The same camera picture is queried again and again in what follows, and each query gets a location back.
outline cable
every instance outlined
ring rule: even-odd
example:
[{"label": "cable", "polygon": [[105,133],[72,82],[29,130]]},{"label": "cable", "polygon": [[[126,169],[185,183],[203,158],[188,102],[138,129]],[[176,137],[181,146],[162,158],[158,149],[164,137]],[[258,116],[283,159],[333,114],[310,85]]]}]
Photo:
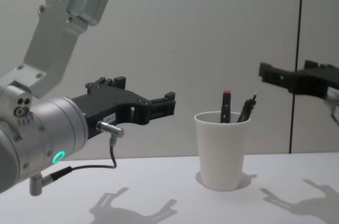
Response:
[{"label": "cable", "polygon": [[46,176],[44,178],[45,181],[49,181],[46,183],[46,185],[55,182],[57,179],[62,178],[63,176],[69,174],[70,172],[74,170],[79,170],[79,169],[85,169],[85,168],[109,168],[109,169],[116,169],[117,168],[117,161],[115,160],[114,152],[113,152],[113,146],[110,146],[110,154],[111,154],[111,159],[113,161],[113,166],[108,166],[108,165],[86,165],[86,166],[78,166],[78,167],[65,167],[59,171],[56,171],[54,173],[51,173],[50,175]]},{"label": "cable", "polygon": [[107,165],[87,165],[87,166],[79,166],[79,167],[73,167],[72,170],[79,170],[83,168],[110,168],[110,169],[116,169],[117,168],[117,161],[115,160],[115,156],[113,153],[113,147],[110,146],[110,154],[111,159],[113,161],[113,166],[107,166]]}]

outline pen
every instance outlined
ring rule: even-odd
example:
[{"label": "pen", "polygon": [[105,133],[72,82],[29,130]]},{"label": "pen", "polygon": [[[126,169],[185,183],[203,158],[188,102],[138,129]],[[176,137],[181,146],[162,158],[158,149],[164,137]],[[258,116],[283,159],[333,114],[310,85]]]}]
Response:
[{"label": "pen", "polygon": [[231,115],[231,91],[224,91],[222,94],[222,106],[221,106],[221,115],[220,123],[230,123]]},{"label": "pen", "polygon": [[255,99],[256,99],[256,94],[254,94],[253,98],[245,101],[242,112],[240,113],[240,116],[238,118],[238,122],[245,122],[249,119],[249,116],[251,115],[252,110],[256,104]]}]

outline gray wall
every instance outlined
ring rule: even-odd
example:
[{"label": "gray wall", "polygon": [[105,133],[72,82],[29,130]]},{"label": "gray wall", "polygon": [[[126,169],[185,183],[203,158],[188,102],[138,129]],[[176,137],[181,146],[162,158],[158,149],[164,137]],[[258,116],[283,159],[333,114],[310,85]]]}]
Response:
[{"label": "gray wall", "polygon": [[[0,0],[0,76],[22,59],[44,0]],[[299,0],[110,0],[102,22],[80,37],[62,84],[46,98],[75,97],[100,76],[127,77],[147,98],[177,93],[176,114],[140,127],[124,124],[118,157],[196,155],[193,116],[232,110],[258,94],[248,153],[287,153],[292,96],[262,84],[261,61],[294,69]],[[108,157],[108,135],[75,159]]]},{"label": "gray wall", "polygon": [[[303,0],[299,68],[307,59],[339,66],[339,0]],[[339,151],[338,127],[322,101],[296,98],[292,151]]]}]

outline cup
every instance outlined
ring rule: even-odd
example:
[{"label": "cup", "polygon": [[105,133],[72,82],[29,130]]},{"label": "cup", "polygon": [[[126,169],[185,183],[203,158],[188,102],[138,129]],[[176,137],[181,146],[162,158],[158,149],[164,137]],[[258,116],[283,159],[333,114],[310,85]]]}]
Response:
[{"label": "cup", "polygon": [[211,190],[232,191],[240,184],[251,120],[237,123],[239,116],[232,112],[230,123],[220,123],[220,111],[194,117],[201,179]]}]

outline tabletop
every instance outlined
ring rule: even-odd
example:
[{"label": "tabletop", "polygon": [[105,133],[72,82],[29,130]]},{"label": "tabletop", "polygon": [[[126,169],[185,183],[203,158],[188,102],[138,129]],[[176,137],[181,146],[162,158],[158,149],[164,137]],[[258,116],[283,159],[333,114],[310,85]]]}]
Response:
[{"label": "tabletop", "polygon": [[[0,223],[339,223],[339,154],[245,156],[239,189],[201,184],[198,157],[119,159],[83,169],[29,195],[25,181],[0,195]],[[61,162],[66,166],[109,160]]]}]

